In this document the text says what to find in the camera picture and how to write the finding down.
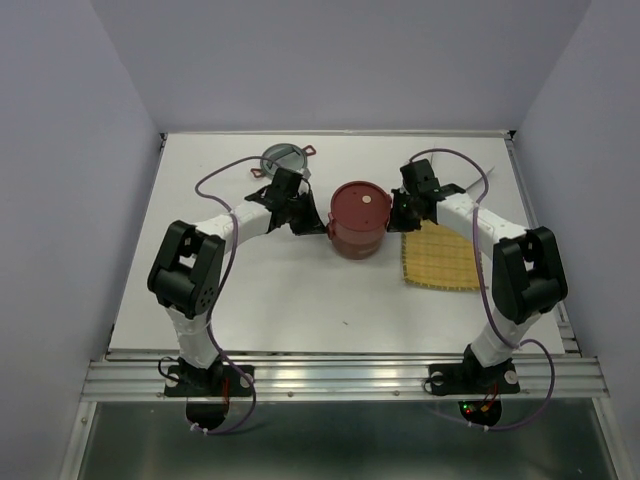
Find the yellow bamboo mat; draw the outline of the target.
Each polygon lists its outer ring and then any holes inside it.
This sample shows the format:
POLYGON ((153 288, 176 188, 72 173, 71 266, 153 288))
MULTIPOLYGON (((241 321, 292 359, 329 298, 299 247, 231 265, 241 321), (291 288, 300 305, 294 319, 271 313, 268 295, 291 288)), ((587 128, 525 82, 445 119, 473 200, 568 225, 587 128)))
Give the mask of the yellow bamboo mat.
POLYGON ((438 291, 480 289, 472 243, 453 230, 423 221, 421 229, 402 234, 403 279, 438 291))

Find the grey lid with red clips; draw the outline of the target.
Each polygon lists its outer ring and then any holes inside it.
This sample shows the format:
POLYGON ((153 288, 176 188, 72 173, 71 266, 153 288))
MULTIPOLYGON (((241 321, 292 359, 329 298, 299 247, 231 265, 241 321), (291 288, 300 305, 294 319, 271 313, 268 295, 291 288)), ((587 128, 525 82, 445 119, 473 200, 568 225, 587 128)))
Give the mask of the grey lid with red clips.
POLYGON ((267 148, 259 159, 259 166, 251 168, 250 172, 256 179, 273 178, 277 169, 282 167, 301 173, 309 179, 311 173, 308 168, 308 158, 317 154, 314 146, 300 147, 291 143, 274 144, 267 148))

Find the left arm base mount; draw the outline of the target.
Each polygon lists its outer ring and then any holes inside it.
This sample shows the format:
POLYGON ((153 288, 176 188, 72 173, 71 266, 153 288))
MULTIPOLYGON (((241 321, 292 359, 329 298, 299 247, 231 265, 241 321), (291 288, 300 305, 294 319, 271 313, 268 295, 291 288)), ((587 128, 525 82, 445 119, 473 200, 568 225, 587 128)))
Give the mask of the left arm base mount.
POLYGON ((157 366, 165 381, 163 395, 185 399, 185 418, 190 430, 205 436, 237 431, 255 410, 257 397, 252 384, 255 368, 241 365, 239 369, 241 374, 220 362, 203 371, 182 363, 163 369, 159 361, 157 366), (232 399, 251 400, 248 411, 240 419, 232 419, 232 399))

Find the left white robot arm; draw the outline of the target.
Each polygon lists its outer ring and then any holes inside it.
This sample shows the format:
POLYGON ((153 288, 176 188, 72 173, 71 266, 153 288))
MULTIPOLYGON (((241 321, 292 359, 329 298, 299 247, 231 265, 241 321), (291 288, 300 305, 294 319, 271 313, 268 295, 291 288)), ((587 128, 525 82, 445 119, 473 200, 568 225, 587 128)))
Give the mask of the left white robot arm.
MULTIPOLYGON (((221 202, 213 195, 211 200, 221 202)), ((295 235, 324 234, 313 192, 303 174, 279 168, 271 182, 237 206, 206 221, 171 223, 152 264, 147 288, 169 315, 180 348, 178 371, 162 376, 215 392, 223 371, 220 349, 210 338, 212 309, 226 283, 239 246, 284 225, 295 235)))

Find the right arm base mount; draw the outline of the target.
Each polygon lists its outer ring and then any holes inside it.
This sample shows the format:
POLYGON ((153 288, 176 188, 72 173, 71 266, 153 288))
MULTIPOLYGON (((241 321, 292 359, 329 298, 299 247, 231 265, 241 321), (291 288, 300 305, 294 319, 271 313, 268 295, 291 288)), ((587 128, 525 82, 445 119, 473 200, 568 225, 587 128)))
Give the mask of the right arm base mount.
POLYGON ((461 396, 458 406, 463 419, 483 427, 494 427, 501 419, 500 395, 520 392, 511 361, 488 368, 464 362, 432 364, 423 388, 435 396, 461 396))

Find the red steel bowl with clips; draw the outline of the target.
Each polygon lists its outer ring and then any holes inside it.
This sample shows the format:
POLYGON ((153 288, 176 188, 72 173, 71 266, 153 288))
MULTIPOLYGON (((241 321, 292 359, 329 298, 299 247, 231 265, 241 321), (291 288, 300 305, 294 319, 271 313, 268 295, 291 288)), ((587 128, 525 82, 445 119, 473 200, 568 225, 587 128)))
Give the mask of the red steel bowl with clips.
POLYGON ((380 243, 389 222, 388 215, 328 215, 328 236, 333 243, 365 245, 380 243))

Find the red steel lunch bowl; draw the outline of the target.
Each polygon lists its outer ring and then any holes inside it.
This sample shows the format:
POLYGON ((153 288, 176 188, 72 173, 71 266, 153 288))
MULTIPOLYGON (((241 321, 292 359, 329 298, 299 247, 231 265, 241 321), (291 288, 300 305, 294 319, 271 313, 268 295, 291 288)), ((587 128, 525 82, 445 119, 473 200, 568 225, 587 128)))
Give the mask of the red steel lunch bowl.
POLYGON ((374 255, 382 242, 376 241, 368 244, 351 244, 341 241, 339 238, 332 240, 332 246, 342 257, 349 260, 364 260, 374 255))

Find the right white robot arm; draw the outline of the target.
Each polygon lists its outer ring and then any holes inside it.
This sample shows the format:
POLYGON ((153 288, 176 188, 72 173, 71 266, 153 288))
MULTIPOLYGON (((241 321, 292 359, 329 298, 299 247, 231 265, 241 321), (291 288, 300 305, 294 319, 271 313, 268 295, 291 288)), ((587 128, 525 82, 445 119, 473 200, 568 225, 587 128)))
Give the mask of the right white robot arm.
POLYGON ((568 294, 555 235, 546 227, 510 222, 462 187, 441 183, 424 153, 411 157, 400 173, 389 231, 413 232, 430 221, 472 244, 487 324, 454 373, 466 387, 482 390, 502 376, 515 351, 544 346, 528 332, 568 294))

